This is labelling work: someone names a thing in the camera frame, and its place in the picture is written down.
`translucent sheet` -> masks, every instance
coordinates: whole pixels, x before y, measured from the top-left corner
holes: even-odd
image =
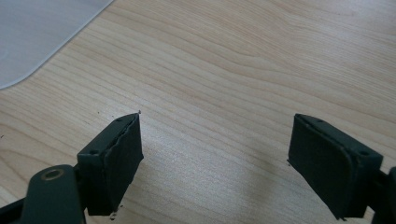
[[[0,0],[0,89],[31,75],[112,0]]]

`black mechanical part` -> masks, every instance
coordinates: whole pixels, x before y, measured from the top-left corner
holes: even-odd
[[[78,164],[53,166],[34,175],[25,199],[0,208],[0,223],[85,223],[108,216],[143,160],[139,114],[115,119],[78,153]]]
[[[289,162],[327,204],[334,216],[363,217],[369,205],[373,223],[395,223],[395,172],[379,169],[383,157],[329,123],[296,114]]]

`table surface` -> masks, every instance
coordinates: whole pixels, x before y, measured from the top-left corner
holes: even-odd
[[[0,206],[141,110],[145,159],[116,219],[90,223],[339,223],[287,162],[293,115],[327,120],[388,172],[395,85],[393,0],[117,0],[0,91]]]

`white plastic sheet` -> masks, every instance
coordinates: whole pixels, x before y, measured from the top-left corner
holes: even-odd
[[[30,76],[112,0],[0,0],[0,89]]]

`wood grain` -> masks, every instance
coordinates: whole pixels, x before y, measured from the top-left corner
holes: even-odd
[[[286,161],[293,115],[356,137],[387,172],[395,74],[392,0],[117,0],[0,92],[0,206],[141,110],[145,159],[116,220],[91,223],[338,223]]]

